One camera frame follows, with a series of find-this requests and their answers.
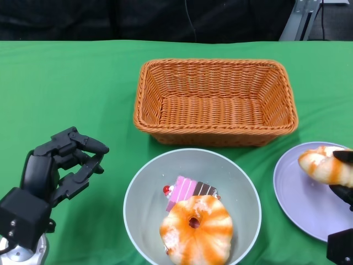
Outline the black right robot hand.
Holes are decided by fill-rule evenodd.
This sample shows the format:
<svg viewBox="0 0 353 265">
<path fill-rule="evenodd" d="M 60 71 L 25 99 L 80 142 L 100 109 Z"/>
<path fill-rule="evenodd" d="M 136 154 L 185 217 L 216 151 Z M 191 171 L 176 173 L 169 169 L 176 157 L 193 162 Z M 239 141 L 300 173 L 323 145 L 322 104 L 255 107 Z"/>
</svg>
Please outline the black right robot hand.
<svg viewBox="0 0 353 265">
<path fill-rule="evenodd" d="M 340 150 L 334 151 L 333 156 L 346 165 L 352 166 L 352 151 Z M 330 189 L 346 204 L 349 204 L 350 211 L 352 211 L 352 188 L 344 187 L 342 185 L 330 185 Z"/>
</svg>

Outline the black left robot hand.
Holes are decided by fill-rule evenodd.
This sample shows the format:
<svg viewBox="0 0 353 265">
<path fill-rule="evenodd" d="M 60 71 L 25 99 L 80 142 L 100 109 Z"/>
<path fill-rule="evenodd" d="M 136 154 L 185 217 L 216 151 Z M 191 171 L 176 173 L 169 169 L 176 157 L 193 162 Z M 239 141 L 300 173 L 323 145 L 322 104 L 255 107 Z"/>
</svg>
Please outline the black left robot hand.
<svg viewBox="0 0 353 265">
<path fill-rule="evenodd" d="M 86 189 L 93 174 L 104 172 L 100 163 L 108 152 L 102 142 L 68 128 L 28 153 L 20 188 L 54 208 Z"/>
</svg>

